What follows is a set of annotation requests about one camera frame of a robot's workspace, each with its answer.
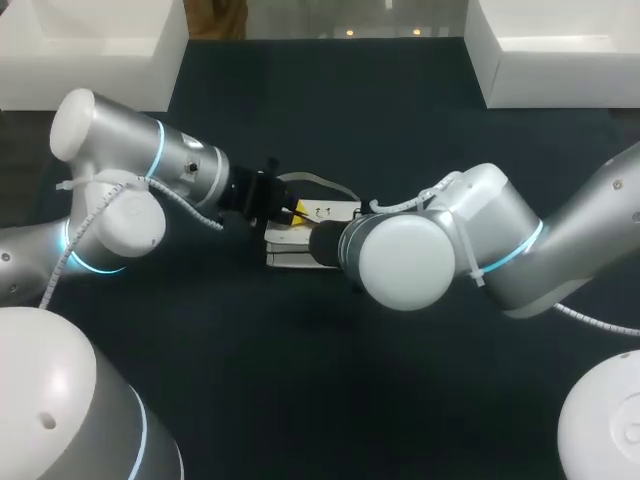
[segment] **dark tabletop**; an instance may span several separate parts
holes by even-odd
[[[487,111],[462,39],[190,43],[158,117],[232,162],[275,156],[382,203],[493,162],[541,217],[637,140],[607,110]],[[68,212],[67,176],[52,163],[32,221]],[[555,313],[509,319],[467,279],[392,312],[339,273],[261,268],[239,220],[216,234],[167,211],[153,254],[61,285],[51,308],[169,428],[189,480],[562,479],[564,399],[640,345]],[[640,327],[638,267],[567,304]]]

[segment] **cable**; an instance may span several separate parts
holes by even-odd
[[[160,183],[157,180],[154,180],[152,178],[140,177],[140,179],[144,180],[146,183],[148,183],[150,187],[153,187],[156,190],[159,190],[162,193],[164,193],[167,197],[169,197],[171,200],[173,200],[178,205],[180,205],[182,208],[184,208],[187,212],[189,212],[189,214],[193,218],[198,220],[203,225],[205,225],[205,226],[207,226],[209,228],[213,228],[214,230],[218,230],[218,231],[224,229],[224,227],[221,224],[219,224],[218,222],[216,222],[214,220],[211,220],[211,219],[205,217],[204,215],[202,215],[200,212],[198,212],[184,198],[182,198],[177,193],[171,191],[171,189],[169,189],[169,187],[167,187],[165,184]]]
[[[580,322],[584,322],[588,325],[591,325],[592,327],[600,328],[611,333],[617,333],[619,335],[626,335],[628,337],[640,337],[640,330],[636,330],[635,328],[619,327],[617,325],[611,325],[609,323],[601,322],[600,320],[597,320],[593,317],[583,315],[582,313],[576,312],[569,307],[565,307],[561,303],[556,303],[553,308],[570,318],[573,318]]]
[[[73,239],[69,241],[67,247],[64,249],[63,254],[58,259],[58,263],[53,269],[53,273],[49,278],[49,284],[47,285],[47,289],[42,296],[42,300],[38,308],[41,308],[42,310],[47,309],[47,307],[49,306],[49,302],[51,301],[51,297],[53,296],[53,292],[58,285],[58,281],[62,276],[62,271],[64,270],[64,267],[67,264],[71,253],[73,253],[73,250],[78,245],[96,217],[100,215],[104,211],[104,209],[107,208],[111,204],[111,202],[113,202],[118,197],[118,195],[120,195],[124,191],[124,187],[125,186],[122,183],[118,183],[116,186],[114,186],[113,189],[102,199],[101,203],[96,207],[96,209],[89,215],[87,215],[87,217],[82,221]]]
[[[400,213],[411,208],[415,208],[418,205],[426,202],[427,200],[433,198],[434,193],[433,190],[443,191],[449,185],[453,183],[453,181],[458,178],[462,173],[460,172],[451,172],[449,175],[444,177],[440,182],[434,185],[431,188],[427,188],[426,190],[421,191],[417,197],[412,198],[411,200],[407,200],[406,202],[398,203],[397,205],[389,205],[385,207],[381,207],[378,204],[378,200],[371,200],[369,206],[371,207],[371,211],[374,213]]]

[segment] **white cable tie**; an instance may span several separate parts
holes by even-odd
[[[485,285],[484,278],[483,278],[484,271],[478,266],[478,261],[473,251],[473,246],[471,245],[471,239],[469,238],[469,233],[467,232],[465,221],[460,218],[458,213],[455,211],[455,208],[447,204],[446,200],[444,199],[444,195],[442,195],[443,192],[441,190],[437,188],[431,188],[428,191],[429,193],[431,193],[431,195],[436,197],[442,203],[442,205],[444,205],[444,207],[447,209],[447,211],[451,215],[451,218],[453,220],[453,225],[456,228],[456,231],[458,232],[458,237],[460,238],[460,241],[462,242],[462,246],[464,247],[464,251],[467,255],[467,262],[469,263],[469,269],[470,269],[469,276],[475,280],[476,284],[478,285],[478,288],[484,287]]]
[[[88,177],[78,177],[73,180],[65,180],[62,183],[56,184],[56,190],[73,190],[77,185],[83,183],[89,183],[92,180],[92,176]]]

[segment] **white cardboard box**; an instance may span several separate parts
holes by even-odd
[[[471,0],[489,108],[640,107],[640,0]]]
[[[86,87],[166,111],[188,38],[182,0],[13,0],[0,16],[0,109],[55,110]]]

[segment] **silver robot arm segment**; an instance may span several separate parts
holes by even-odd
[[[417,212],[374,213],[346,226],[338,262],[390,308],[424,308],[453,278],[471,274],[506,314],[530,317],[638,250],[638,185],[640,144],[542,221],[496,166],[480,165],[434,189]],[[312,246],[322,234],[314,231]]]
[[[62,184],[73,189],[71,213],[46,225],[0,230],[2,305],[44,291],[78,227],[114,184],[128,188],[86,231],[64,276],[117,273],[160,243],[165,218],[148,192],[150,182],[203,213],[237,211],[258,223],[287,223],[292,214],[283,208],[291,212],[298,203],[273,166],[253,171],[230,165],[219,148],[86,89],[62,102],[50,140],[53,154],[71,168],[73,179]]]

